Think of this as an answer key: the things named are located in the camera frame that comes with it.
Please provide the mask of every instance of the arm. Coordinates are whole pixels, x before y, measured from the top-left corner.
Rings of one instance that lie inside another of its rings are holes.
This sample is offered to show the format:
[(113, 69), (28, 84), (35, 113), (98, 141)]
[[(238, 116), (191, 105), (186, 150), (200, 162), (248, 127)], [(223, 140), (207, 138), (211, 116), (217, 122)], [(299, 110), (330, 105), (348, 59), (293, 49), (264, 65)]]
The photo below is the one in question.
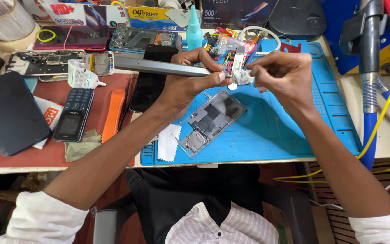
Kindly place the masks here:
[(312, 100), (312, 58), (306, 53), (272, 52), (246, 65), (260, 92), (273, 92), (301, 128), (335, 196), (350, 217), (390, 214), (390, 195), (343, 145)]
[(183, 116), (196, 95), (207, 88), (231, 84), (222, 72), (224, 67), (214, 62), (203, 48), (177, 54), (171, 62), (194, 65), (200, 61), (216, 72), (203, 78), (169, 75), (162, 94), (151, 108), (73, 163), (44, 191), (75, 208), (89, 209), (153, 136)]

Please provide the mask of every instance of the hand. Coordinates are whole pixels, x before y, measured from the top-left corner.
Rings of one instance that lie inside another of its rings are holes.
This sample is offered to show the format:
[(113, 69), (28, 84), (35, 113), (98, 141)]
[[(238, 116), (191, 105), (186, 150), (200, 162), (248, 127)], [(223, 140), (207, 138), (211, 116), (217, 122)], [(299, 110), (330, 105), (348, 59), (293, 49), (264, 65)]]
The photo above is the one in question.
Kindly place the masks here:
[(260, 93), (273, 92), (284, 110), (294, 116), (315, 109), (311, 90), (312, 57), (307, 53), (273, 51), (246, 65)]
[(193, 98), (200, 92), (212, 87), (228, 86), (232, 83), (231, 79), (225, 78), (224, 66), (213, 61), (202, 47), (176, 54), (171, 59), (171, 63), (190, 66), (199, 62), (202, 62), (206, 68), (214, 73), (202, 78), (173, 75), (166, 77), (165, 87), (155, 104), (164, 106), (173, 120), (177, 120), (185, 114)]

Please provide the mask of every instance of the shirt sleeve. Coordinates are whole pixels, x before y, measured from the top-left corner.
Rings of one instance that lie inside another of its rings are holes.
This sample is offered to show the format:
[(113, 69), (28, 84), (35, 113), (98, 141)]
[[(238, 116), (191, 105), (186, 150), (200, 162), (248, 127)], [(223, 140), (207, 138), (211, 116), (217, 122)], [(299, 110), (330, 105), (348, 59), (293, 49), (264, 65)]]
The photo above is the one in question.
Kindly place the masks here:
[(360, 244), (390, 244), (390, 215), (348, 219)]
[(70, 244), (87, 214), (43, 191), (22, 192), (0, 244)]

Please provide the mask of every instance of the desk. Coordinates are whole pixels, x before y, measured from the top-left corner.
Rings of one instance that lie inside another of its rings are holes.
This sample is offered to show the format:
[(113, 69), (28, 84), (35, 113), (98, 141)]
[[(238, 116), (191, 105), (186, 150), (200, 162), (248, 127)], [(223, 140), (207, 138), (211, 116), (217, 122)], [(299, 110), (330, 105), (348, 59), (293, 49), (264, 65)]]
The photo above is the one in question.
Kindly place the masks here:
[[(361, 141), (363, 140), (363, 113), (362, 113), (362, 88), (360, 84), (360, 75), (340, 75), (335, 67), (335, 62), (330, 53), (324, 37), (319, 37), (315, 42), (322, 45), (323, 51), (328, 59), (329, 65), (333, 71), (335, 79), (347, 104), (347, 108), (350, 112), (353, 123), (359, 134)], [(7, 61), (9, 54), (2, 53), (1, 57)], [(116, 73), (133, 73), (127, 70), (116, 70)], [(385, 76), (385, 80), (390, 84), (390, 75)], [(385, 100), (378, 95), (379, 112), (385, 104)], [(383, 119), (379, 130), (378, 140), (376, 147), (376, 158), (390, 158), (390, 109), (388, 109), (385, 119)], [(139, 163), (140, 155), (135, 157), (135, 167), (141, 167)], [(264, 161), (251, 161), (251, 162), (227, 162), (227, 163), (279, 163), (279, 162), (305, 162), (314, 161), (315, 158), (293, 158), (293, 159), (281, 159), (281, 160), (264, 160)], [(67, 167), (24, 167), (24, 168), (0, 168), (0, 174), (7, 173), (25, 173), (36, 171), (62, 171)]]

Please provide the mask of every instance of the blue glue bottle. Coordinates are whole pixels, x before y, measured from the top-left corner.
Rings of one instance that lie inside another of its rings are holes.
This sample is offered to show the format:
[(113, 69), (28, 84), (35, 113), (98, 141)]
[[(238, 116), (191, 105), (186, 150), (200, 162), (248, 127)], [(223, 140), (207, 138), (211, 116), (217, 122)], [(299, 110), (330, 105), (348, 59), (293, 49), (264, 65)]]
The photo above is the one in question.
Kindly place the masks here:
[(195, 5), (191, 7), (191, 18), (189, 19), (188, 30), (186, 31), (188, 50), (202, 47), (202, 30), (199, 27), (199, 20), (196, 17)]

